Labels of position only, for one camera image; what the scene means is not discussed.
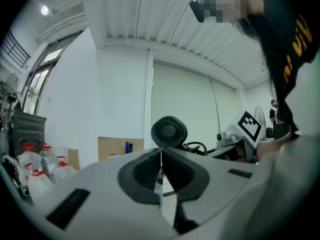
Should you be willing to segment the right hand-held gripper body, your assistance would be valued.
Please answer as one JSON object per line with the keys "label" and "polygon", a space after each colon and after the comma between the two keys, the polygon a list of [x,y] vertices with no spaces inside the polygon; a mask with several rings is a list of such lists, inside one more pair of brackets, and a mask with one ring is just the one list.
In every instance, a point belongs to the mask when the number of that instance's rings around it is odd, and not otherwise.
{"label": "right hand-held gripper body", "polygon": [[257,144],[264,135],[264,127],[248,111],[239,114],[230,125],[217,135],[217,143],[243,139],[246,163],[257,162]]}

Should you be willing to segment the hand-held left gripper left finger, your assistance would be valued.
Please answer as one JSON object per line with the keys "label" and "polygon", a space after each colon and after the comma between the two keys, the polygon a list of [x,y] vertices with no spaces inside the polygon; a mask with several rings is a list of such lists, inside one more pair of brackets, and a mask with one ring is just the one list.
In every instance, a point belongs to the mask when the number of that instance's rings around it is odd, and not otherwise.
{"label": "hand-held left gripper left finger", "polygon": [[58,183],[35,208],[59,239],[173,240],[155,193],[160,169],[159,148],[111,156]]}

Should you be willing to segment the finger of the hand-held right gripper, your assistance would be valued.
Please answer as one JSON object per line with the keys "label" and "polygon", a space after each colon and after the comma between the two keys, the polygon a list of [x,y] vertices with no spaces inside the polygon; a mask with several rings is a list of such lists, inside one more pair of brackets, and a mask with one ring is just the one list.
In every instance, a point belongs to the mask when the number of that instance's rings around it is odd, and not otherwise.
{"label": "finger of the hand-held right gripper", "polygon": [[214,151],[209,152],[207,156],[211,158],[224,158],[228,151],[237,147],[244,149],[244,140],[242,138],[230,141],[225,140],[224,142],[220,141]]}

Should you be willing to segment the person's right forearm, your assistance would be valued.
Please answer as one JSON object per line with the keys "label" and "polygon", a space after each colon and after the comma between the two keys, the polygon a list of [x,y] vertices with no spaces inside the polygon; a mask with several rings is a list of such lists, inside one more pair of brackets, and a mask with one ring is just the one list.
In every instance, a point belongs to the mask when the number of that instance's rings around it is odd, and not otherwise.
{"label": "person's right forearm", "polygon": [[259,162],[262,157],[268,153],[272,152],[277,152],[279,149],[289,143],[292,140],[292,133],[289,132],[282,138],[276,139],[276,140],[271,140],[271,141],[266,141],[262,140],[259,141],[257,146],[256,146],[256,151],[257,151],[257,162]]}

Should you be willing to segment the person's right hand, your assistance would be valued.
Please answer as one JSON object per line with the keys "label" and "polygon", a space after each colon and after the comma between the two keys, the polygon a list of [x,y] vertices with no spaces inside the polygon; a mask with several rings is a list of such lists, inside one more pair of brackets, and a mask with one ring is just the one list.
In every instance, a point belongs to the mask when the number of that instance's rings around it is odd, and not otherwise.
{"label": "person's right hand", "polygon": [[247,162],[246,152],[241,147],[236,147],[229,150],[225,155],[224,158],[228,161],[236,161],[241,163]]}

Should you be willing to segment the grey standing fan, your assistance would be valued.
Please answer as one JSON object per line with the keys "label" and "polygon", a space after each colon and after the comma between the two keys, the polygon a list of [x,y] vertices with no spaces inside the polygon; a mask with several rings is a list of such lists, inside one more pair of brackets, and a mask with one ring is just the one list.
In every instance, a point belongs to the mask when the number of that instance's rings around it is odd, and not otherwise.
{"label": "grey standing fan", "polygon": [[263,126],[264,129],[266,129],[266,119],[265,114],[260,106],[257,106],[254,110],[254,117],[257,119],[257,121]]}

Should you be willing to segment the narrow brown cardboard box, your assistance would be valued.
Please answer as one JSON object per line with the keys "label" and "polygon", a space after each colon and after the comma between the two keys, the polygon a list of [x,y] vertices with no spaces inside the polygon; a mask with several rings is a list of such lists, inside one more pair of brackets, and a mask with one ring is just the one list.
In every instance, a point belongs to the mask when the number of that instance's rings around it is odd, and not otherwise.
{"label": "narrow brown cardboard box", "polygon": [[79,151],[77,149],[67,149],[67,163],[73,167],[76,171],[80,169],[79,163]]}

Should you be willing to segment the white roller blind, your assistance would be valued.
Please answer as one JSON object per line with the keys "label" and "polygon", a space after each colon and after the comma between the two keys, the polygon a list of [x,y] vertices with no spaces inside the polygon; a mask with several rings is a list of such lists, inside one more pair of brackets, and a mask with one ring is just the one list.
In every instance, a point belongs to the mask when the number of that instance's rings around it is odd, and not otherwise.
{"label": "white roller blind", "polygon": [[239,114],[234,89],[208,77],[154,63],[151,121],[173,116],[187,127],[186,142],[216,147],[218,130],[225,130]]}

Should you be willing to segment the large brown cardboard sheet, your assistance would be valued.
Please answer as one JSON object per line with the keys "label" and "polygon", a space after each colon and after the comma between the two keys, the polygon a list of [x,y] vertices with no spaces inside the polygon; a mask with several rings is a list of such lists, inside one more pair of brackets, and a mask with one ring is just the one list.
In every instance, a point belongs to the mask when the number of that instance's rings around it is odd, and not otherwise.
{"label": "large brown cardboard sheet", "polygon": [[144,150],[144,139],[99,136],[97,141],[98,161],[103,161],[112,155],[124,155],[126,153],[126,142],[133,143],[133,152]]}

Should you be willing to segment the clear ribbed water bottle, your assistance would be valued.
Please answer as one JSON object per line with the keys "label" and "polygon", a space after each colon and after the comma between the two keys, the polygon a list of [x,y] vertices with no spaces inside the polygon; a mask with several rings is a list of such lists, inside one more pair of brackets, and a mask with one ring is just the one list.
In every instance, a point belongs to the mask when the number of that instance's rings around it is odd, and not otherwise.
{"label": "clear ribbed water bottle", "polygon": [[56,184],[55,170],[58,167],[56,157],[53,155],[51,149],[52,147],[46,143],[40,143],[40,153],[41,166],[45,170],[45,175],[50,179],[53,185]]}

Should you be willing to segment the person in black shirt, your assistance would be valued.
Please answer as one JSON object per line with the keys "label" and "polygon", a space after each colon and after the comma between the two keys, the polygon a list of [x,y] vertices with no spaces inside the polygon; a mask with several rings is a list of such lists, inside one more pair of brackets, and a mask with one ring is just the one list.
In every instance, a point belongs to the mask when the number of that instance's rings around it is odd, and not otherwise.
{"label": "person in black shirt", "polygon": [[278,116],[298,130],[285,98],[296,86],[298,71],[320,47],[320,0],[263,0],[264,29],[275,61],[267,64],[278,101]]}

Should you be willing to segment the black cabinet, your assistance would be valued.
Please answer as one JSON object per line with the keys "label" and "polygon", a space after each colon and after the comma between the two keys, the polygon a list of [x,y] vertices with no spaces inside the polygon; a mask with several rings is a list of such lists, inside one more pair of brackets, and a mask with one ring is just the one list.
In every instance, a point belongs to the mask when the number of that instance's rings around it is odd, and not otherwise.
{"label": "black cabinet", "polygon": [[46,117],[15,110],[11,128],[12,155],[16,158],[24,152],[23,144],[34,145],[34,151],[39,153],[40,144],[45,143]]}

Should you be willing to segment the tall dark-framed window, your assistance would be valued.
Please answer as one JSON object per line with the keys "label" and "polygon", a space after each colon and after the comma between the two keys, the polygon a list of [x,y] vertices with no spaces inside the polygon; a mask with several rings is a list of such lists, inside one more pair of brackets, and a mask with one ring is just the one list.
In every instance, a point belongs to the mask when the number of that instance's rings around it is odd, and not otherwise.
{"label": "tall dark-framed window", "polygon": [[21,91],[20,102],[23,112],[32,115],[37,113],[40,97],[48,77],[68,46],[70,46],[81,33],[82,31],[78,31],[58,39],[45,47],[44,51],[28,73],[24,87]]}

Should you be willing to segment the dark metal railing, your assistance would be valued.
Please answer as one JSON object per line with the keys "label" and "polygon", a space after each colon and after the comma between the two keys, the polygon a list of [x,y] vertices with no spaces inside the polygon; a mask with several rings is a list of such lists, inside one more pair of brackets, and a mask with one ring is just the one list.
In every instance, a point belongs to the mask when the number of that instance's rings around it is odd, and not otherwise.
{"label": "dark metal railing", "polygon": [[2,40],[0,51],[8,55],[20,68],[23,68],[31,58],[10,30],[7,31]]}

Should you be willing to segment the white ceiling pipes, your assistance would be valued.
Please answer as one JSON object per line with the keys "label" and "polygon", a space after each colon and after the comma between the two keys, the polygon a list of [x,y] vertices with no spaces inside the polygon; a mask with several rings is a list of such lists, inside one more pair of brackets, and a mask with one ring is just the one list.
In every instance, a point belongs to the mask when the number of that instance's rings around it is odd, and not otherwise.
{"label": "white ceiling pipes", "polygon": [[38,44],[61,37],[74,34],[75,32],[85,30],[88,27],[88,21],[84,12],[71,16],[54,26],[50,27],[42,34],[36,37]]}

